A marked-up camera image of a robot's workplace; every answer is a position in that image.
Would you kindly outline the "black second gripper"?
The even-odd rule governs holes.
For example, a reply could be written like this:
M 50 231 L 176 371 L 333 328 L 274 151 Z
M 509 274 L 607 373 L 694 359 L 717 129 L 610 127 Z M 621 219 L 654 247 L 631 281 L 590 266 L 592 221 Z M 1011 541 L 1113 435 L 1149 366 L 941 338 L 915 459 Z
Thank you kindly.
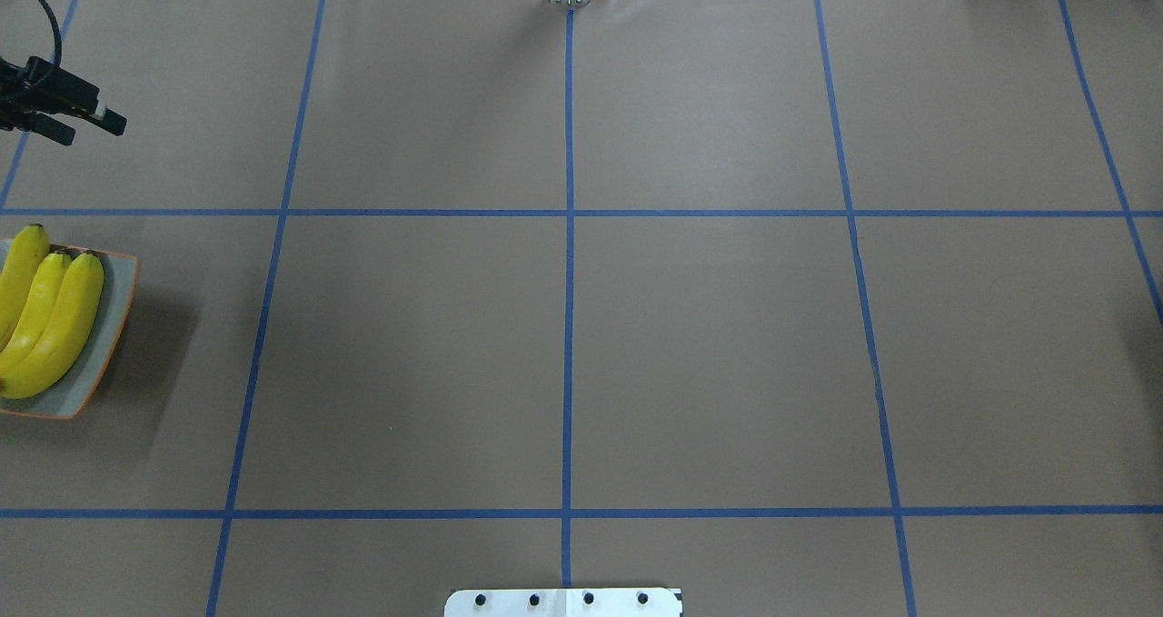
M 17 100 L 17 95 L 42 76 L 47 80 L 29 93 L 29 103 L 37 112 L 29 114 Z M 124 135 L 127 120 L 113 112 L 99 96 L 100 88 L 83 78 L 71 74 L 58 64 L 30 55 L 28 60 L 14 63 L 1 58 L 1 129 L 8 132 L 33 132 L 55 144 L 69 146 L 74 143 L 74 128 L 60 123 L 47 114 L 66 114 L 87 121 L 112 136 Z

